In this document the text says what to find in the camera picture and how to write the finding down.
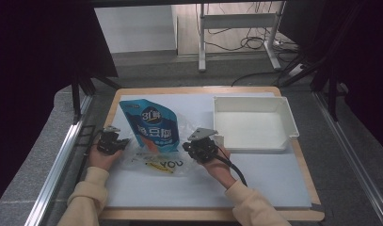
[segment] wrist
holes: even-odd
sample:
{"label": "wrist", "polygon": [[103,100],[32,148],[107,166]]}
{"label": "wrist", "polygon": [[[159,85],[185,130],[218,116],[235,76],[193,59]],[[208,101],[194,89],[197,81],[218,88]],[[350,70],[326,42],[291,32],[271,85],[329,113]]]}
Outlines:
{"label": "wrist", "polygon": [[90,182],[94,185],[104,186],[106,179],[108,179],[108,176],[109,172],[105,169],[98,167],[89,167],[85,181]]}
{"label": "wrist", "polygon": [[234,185],[234,183],[236,182],[236,180],[232,177],[232,175],[230,174],[230,172],[228,173],[224,173],[224,174],[220,174],[220,175],[217,175],[215,177],[219,183],[221,183],[226,189],[229,189],[232,185]]}

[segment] gray floor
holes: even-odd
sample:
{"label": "gray floor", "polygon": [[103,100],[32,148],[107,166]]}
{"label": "gray floor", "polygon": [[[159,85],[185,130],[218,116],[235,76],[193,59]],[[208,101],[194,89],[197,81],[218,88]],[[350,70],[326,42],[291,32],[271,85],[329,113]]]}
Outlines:
{"label": "gray floor", "polygon": [[[112,78],[112,80],[125,88],[229,86],[242,75],[273,71],[264,53],[243,56],[208,56],[206,73],[198,72],[198,62],[194,56],[138,57],[144,60],[114,56],[120,77]],[[259,74],[242,79],[235,86],[269,86],[276,79],[276,74]],[[300,133],[299,143],[324,205],[326,218],[322,222],[292,222],[292,224],[382,225],[311,94],[310,81],[311,76],[280,90],[290,102]],[[86,115],[85,125],[101,128],[115,91],[97,80],[93,82],[97,92],[93,97],[91,109]],[[337,104],[340,125],[362,165],[383,195],[383,148],[349,110],[343,97],[338,98]],[[71,123],[72,93],[70,88],[65,88],[56,94],[55,108],[50,119],[0,201],[0,225],[24,225]],[[84,142],[85,138],[79,138],[78,144]],[[74,187],[84,150],[85,148],[81,145],[73,149],[42,225],[56,225],[65,211],[65,201]],[[129,222],[104,220],[102,224],[127,225]],[[130,222],[130,224],[169,225],[167,222]],[[170,225],[184,225],[184,223],[176,222]]]}

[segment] hand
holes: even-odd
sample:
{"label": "hand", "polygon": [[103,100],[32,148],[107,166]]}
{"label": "hand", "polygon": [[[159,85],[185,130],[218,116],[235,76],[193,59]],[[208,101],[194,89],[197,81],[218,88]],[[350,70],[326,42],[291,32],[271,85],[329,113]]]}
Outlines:
{"label": "hand", "polygon": [[[223,158],[230,158],[230,152],[227,151],[224,147],[220,147],[217,155]],[[214,159],[208,163],[202,164],[208,173],[218,180],[226,189],[229,189],[234,183],[235,179],[231,176],[230,167],[218,159]]]}
{"label": "hand", "polygon": [[97,143],[98,139],[97,141],[94,141],[94,145],[91,146],[90,154],[88,157],[89,165],[91,167],[97,167],[109,171],[115,160],[121,156],[123,150],[118,150],[114,154],[109,155],[98,151]]}

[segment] white container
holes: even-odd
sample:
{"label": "white container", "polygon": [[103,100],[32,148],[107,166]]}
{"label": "white container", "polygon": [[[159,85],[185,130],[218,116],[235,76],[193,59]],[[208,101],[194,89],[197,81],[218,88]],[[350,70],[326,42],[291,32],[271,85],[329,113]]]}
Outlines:
{"label": "white container", "polygon": [[299,137],[285,97],[214,97],[214,127],[232,153],[285,150]]}

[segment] metal rail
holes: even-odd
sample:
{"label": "metal rail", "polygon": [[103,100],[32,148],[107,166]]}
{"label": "metal rail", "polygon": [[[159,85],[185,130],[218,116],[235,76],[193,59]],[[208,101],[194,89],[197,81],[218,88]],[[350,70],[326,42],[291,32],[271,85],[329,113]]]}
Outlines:
{"label": "metal rail", "polygon": [[359,157],[356,154],[353,146],[350,144],[349,140],[344,134],[342,127],[339,125],[338,122],[332,119],[329,112],[327,111],[327,103],[324,97],[321,94],[318,94],[317,92],[313,93],[313,97],[315,98],[317,104],[319,104],[319,107],[329,127],[331,128],[332,132],[334,133],[335,137],[340,143],[344,156],[349,162],[352,170],[355,172],[356,177],[358,178],[361,184],[361,187],[366,193],[368,199],[370,200],[373,208],[375,209],[375,212],[378,214],[378,217],[383,225],[383,196],[381,192],[379,191],[375,182],[371,179],[367,170],[364,168],[363,164],[359,160]]}
{"label": "metal rail", "polygon": [[47,209],[48,203],[50,202],[51,197],[56,189],[56,184],[58,183],[61,173],[67,163],[68,157],[71,154],[71,150],[74,146],[77,135],[79,134],[80,128],[84,122],[84,114],[88,111],[91,100],[92,96],[86,96],[83,100],[83,103],[81,104],[82,117],[77,124],[71,125],[69,132],[66,135],[65,140],[62,143],[62,146],[56,157],[56,161],[51,167],[51,170],[48,173],[47,179],[45,180],[40,194],[36,199],[35,204],[33,205],[33,209],[30,212],[26,223],[24,224],[25,226],[37,226],[40,224]]}

